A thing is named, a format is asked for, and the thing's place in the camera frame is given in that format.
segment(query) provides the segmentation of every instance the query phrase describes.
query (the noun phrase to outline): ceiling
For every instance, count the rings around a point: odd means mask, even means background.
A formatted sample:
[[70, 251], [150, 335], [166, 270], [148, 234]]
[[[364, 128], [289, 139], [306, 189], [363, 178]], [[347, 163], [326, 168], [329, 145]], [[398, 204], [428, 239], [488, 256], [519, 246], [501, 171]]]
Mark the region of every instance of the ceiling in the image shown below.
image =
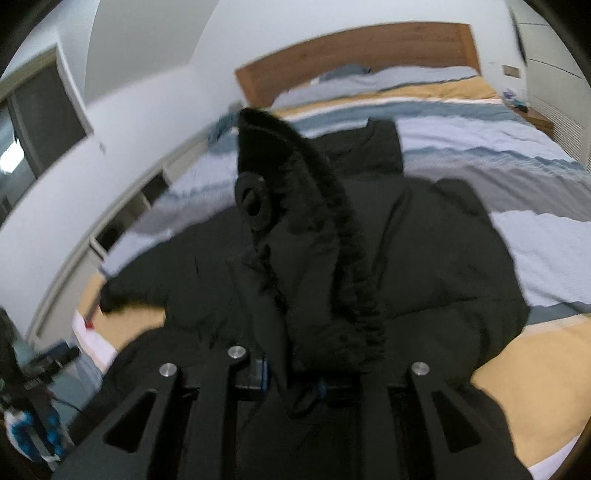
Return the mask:
[[85, 99], [189, 62], [219, 0], [100, 0]]

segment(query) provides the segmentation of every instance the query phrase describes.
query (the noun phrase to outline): silver bolt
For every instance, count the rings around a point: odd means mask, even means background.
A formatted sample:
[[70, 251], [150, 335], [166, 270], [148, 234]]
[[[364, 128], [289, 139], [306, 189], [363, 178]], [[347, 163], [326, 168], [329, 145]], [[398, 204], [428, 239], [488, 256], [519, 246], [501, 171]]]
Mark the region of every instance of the silver bolt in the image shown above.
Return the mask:
[[160, 368], [158, 369], [158, 372], [160, 373], [160, 375], [162, 375], [163, 377], [172, 377], [173, 375], [176, 374], [177, 372], [177, 366], [175, 364], [163, 364], [160, 365]]
[[429, 373], [429, 366], [425, 362], [414, 362], [412, 366], [413, 372], [415, 375], [422, 377]]
[[228, 355], [234, 360], [238, 360], [246, 355], [246, 349], [240, 345], [231, 346], [228, 349]]

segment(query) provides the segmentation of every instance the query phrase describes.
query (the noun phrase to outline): black jacket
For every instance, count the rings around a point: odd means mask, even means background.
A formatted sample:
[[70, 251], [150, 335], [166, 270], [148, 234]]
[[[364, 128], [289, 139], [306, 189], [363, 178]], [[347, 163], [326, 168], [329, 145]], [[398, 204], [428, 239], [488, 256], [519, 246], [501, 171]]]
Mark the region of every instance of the black jacket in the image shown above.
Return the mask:
[[[252, 123], [259, 120], [257, 113], [243, 113], [243, 123], [248, 115], [254, 115]], [[301, 407], [302, 391], [293, 391], [298, 375], [378, 368], [386, 382], [403, 385], [408, 366], [424, 361], [450, 385], [470, 389], [474, 370], [525, 325], [528, 307], [512, 258], [480, 200], [460, 180], [431, 183], [402, 175], [392, 122], [370, 121], [310, 142], [285, 124], [262, 122], [269, 124], [258, 133], [241, 130], [239, 171], [254, 171], [270, 186], [269, 225], [252, 231], [239, 209], [230, 208], [144, 253], [107, 282], [104, 312], [141, 302], [164, 307], [167, 320], [119, 355], [74, 423], [74, 440], [164, 357], [200, 363], [209, 349], [240, 344], [264, 350], [277, 386], [243, 422], [244, 478], [254, 472], [273, 478], [269, 463], [255, 460], [261, 455], [301, 466], [283, 469], [282, 478], [315, 478], [317, 462], [306, 464], [298, 452], [320, 448], [324, 436], [334, 438], [351, 418], [330, 408], [318, 414], [323, 405], [313, 407], [308, 420], [284, 417], [285, 409]], [[278, 158], [289, 159], [286, 168], [276, 167]], [[281, 331], [271, 335], [277, 319]], [[156, 353], [171, 336], [175, 347]], [[309, 400], [307, 407], [313, 406]], [[487, 398], [477, 403], [487, 405], [510, 442], [500, 409]], [[274, 424], [283, 427], [267, 440], [253, 433]], [[326, 468], [337, 468], [349, 446], [335, 442], [322, 450], [336, 462]], [[332, 478], [326, 472], [317, 476]]]

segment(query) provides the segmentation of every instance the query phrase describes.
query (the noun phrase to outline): wooden nightstand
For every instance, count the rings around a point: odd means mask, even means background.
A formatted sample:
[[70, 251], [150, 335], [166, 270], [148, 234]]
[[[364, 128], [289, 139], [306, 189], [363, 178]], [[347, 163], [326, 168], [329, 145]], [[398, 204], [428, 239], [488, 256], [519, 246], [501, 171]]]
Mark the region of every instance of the wooden nightstand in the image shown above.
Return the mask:
[[531, 123], [538, 130], [544, 132], [552, 140], [554, 139], [554, 124], [552, 123], [552, 120], [548, 119], [547, 117], [545, 117], [544, 115], [539, 113], [537, 110], [534, 110], [532, 107], [530, 107], [530, 109], [527, 113], [522, 112], [521, 110], [519, 110], [517, 108], [512, 108], [512, 110], [515, 113], [518, 113], [519, 115], [521, 115], [523, 118], [525, 118], [529, 123]]

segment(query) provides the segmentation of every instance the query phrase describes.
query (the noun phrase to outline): gray pillow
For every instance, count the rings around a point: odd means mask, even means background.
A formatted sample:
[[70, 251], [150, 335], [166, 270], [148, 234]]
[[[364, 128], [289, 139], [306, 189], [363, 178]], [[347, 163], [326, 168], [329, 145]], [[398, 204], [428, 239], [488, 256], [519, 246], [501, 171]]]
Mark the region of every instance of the gray pillow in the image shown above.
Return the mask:
[[352, 63], [350, 65], [338, 67], [330, 72], [323, 73], [318, 77], [318, 80], [320, 82], [326, 82], [327, 80], [345, 78], [351, 75], [365, 75], [367, 73], [369, 73], [369, 68]]

